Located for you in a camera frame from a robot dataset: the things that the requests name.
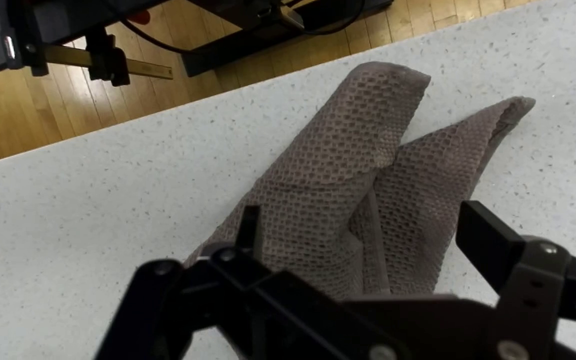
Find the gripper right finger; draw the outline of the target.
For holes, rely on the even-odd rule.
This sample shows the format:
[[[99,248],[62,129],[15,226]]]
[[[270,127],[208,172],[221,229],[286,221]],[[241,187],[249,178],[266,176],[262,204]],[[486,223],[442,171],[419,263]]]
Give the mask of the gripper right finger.
[[[461,203],[455,243],[498,294],[486,331],[493,360],[576,360],[556,341],[576,322],[576,256],[551,240],[522,237],[481,202]]]

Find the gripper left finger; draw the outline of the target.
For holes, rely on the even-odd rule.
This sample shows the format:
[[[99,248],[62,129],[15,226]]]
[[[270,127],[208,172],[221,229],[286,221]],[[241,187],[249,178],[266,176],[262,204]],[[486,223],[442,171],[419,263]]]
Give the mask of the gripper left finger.
[[[139,266],[95,360],[183,360],[194,333],[216,328],[245,360],[410,360],[409,348],[261,253],[261,208],[243,210],[234,244],[185,268]]]

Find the grey-brown waffle towel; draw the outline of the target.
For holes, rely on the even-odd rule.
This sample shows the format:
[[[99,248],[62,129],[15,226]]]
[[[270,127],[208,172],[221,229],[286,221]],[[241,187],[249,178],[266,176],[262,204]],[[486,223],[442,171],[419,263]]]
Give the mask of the grey-brown waffle towel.
[[[233,243],[258,205],[272,271],[336,300],[432,294],[461,203],[536,101],[512,96],[402,144],[430,82],[400,64],[352,69],[184,265]]]

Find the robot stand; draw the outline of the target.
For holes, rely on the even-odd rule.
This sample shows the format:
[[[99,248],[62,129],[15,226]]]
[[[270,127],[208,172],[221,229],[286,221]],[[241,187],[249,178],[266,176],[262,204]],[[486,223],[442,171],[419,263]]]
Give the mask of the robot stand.
[[[196,48],[162,43],[136,27],[168,0],[0,0],[0,71],[28,68],[48,75],[46,45],[86,50],[94,28],[121,23],[142,39],[179,54],[194,77],[302,35],[331,35],[394,0],[188,0],[238,30]]]

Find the black clamp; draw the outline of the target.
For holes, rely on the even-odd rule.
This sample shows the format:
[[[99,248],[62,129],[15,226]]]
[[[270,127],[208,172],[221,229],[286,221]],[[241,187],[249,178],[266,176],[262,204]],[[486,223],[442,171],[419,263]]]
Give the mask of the black clamp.
[[[116,46],[115,35],[97,27],[89,30],[85,39],[86,51],[91,58],[91,66],[87,68],[90,80],[110,82],[114,87],[129,85],[127,58],[125,52]]]

